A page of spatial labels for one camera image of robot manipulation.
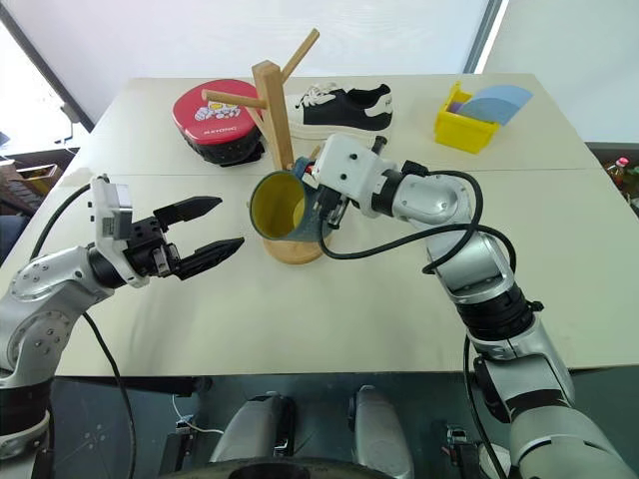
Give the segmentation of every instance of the red bag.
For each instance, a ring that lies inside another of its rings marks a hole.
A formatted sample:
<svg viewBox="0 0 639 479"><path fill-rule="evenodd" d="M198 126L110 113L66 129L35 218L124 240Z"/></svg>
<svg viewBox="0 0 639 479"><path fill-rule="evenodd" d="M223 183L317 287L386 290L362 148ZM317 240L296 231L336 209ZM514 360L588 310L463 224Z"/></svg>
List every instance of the red bag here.
<svg viewBox="0 0 639 479"><path fill-rule="evenodd" d="M185 93L173 106L173 119L191 148L221 167L259 160L262 134L247 109L203 100L202 90L258 97L253 85L240 80L214 80Z"/></svg>

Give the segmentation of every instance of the blue paper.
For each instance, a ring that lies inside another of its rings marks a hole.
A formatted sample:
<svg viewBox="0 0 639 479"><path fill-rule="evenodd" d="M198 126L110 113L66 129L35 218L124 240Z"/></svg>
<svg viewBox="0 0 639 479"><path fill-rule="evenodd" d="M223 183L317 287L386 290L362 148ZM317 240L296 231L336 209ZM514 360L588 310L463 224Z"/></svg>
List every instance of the blue paper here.
<svg viewBox="0 0 639 479"><path fill-rule="evenodd" d="M473 95L457 110L457 115L503 126L531 98L532 93L524 88L514 85L495 85Z"/></svg>

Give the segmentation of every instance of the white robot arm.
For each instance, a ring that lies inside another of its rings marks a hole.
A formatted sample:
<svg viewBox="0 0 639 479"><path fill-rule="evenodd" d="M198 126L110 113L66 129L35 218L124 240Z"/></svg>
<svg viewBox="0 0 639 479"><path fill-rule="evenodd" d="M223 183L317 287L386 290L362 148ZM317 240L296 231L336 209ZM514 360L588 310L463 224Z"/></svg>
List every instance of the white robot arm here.
<svg viewBox="0 0 639 479"><path fill-rule="evenodd" d="M227 259L244 239L225 239L180 258L164 233L205 215L222 200L194 197L138 222L127 187L91 182L96 242L32 259L0 298L0 469L32 477L46 445L51 380L73 326L92 305L149 276L187 279Z"/></svg>
<svg viewBox="0 0 639 479"><path fill-rule="evenodd" d="M410 162L399 170L339 135L328 138L312 169L321 190L320 215L330 227L338 228L349 203L367 217L384 214L420 231L459 227L425 239L433 261L449 255L471 222L468 192L449 174L430 174ZM360 257L322 246L333 257ZM460 251L434 272L479 353L474 368L486 405L497 419L511 423L511 462L522 477L636 478L603 432L572 407L570 374L497 240L471 232Z"/></svg>

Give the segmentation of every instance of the sneaker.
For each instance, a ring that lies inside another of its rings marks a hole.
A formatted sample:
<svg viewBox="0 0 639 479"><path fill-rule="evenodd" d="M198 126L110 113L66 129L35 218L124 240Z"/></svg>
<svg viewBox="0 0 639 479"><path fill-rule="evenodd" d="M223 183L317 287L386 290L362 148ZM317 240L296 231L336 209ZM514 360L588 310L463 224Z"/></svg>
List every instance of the sneaker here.
<svg viewBox="0 0 639 479"><path fill-rule="evenodd" d="M374 90L312 85L303 95L287 95L287 111L294 138L324 140L346 133L372 142L377 135L387 136L392 96L384 84Z"/></svg>

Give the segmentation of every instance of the yellow basket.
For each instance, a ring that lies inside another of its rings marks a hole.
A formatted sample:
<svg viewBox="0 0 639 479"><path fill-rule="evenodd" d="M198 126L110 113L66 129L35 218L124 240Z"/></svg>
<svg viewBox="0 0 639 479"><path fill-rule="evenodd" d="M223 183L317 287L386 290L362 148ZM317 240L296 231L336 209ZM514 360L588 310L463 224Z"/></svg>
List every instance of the yellow basket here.
<svg viewBox="0 0 639 479"><path fill-rule="evenodd" d="M437 112L435 141L469 153L479 153L499 130L498 123L487 123L448 111L453 102L467 102L472 95L459 89L460 82L450 89L450 95Z"/></svg>

